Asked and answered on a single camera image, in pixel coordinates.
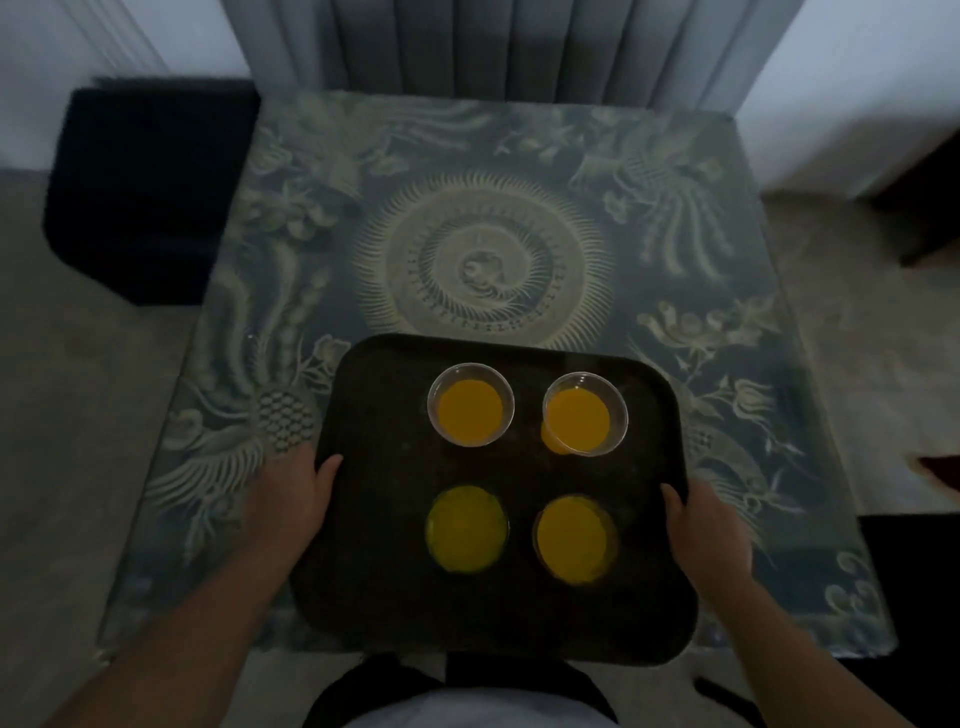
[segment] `floor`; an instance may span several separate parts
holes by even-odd
[[[38,725],[95,672],[97,623],[196,315],[134,308],[60,264],[39,228],[44,184],[0,174],[0,715],[13,727]],[[960,510],[906,465],[960,450],[960,255],[902,271],[911,230],[863,206],[767,209],[861,512]],[[254,653],[225,725],[300,725],[356,660]],[[624,725],[745,725],[690,687],[702,673],[746,693],[730,654],[581,667]]]

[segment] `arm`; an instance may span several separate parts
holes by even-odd
[[[244,543],[176,610],[81,688],[47,728],[216,726],[274,596],[324,523],[342,457],[302,445],[251,488]]]
[[[814,644],[755,582],[747,531],[707,483],[690,482],[686,506],[669,485],[661,488],[674,558],[727,628],[771,728],[910,726]]]

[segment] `blue tablecloth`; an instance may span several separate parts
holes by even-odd
[[[115,650],[229,552],[264,454],[316,437],[344,352],[407,331],[631,356],[755,573],[836,654],[895,638],[733,121],[343,92],[264,102],[117,572]],[[705,620],[697,640],[720,644]],[[258,642],[336,649],[284,592]]]

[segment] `hand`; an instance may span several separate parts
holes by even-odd
[[[686,506],[662,483],[670,550],[700,596],[715,601],[752,580],[753,547],[736,510],[720,500],[709,483],[690,479]]]
[[[324,525],[333,478],[343,455],[330,455],[314,473],[310,443],[268,460],[247,496],[247,545],[290,570]]]

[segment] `person's left hand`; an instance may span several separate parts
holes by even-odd
[[[302,443],[264,463],[247,496],[247,546],[292,569],[324,525],[343,459],[330,455],[314,472],[313,447]]]

